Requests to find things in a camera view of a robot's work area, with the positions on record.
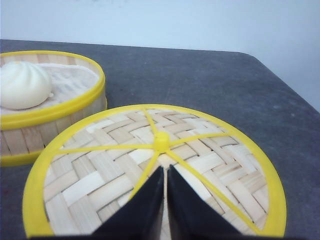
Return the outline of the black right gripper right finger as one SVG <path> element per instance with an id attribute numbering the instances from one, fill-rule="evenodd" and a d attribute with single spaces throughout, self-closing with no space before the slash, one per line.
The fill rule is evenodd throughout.
<path id="1" fill-rule="evenodd" d="M 240 232 L 192 189 L 173 165 L 167 171 L 167 207 L 172 237 L 239 237 Z"/>

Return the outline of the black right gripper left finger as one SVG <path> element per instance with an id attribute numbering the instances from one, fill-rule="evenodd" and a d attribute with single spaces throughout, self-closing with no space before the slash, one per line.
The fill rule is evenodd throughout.
<path id="1" fill-rule="evenodd" d="M 164 205 L 164 170 L 158 167 L 138 192 L 103 223 L 94 237 L 159 237 Z"/>

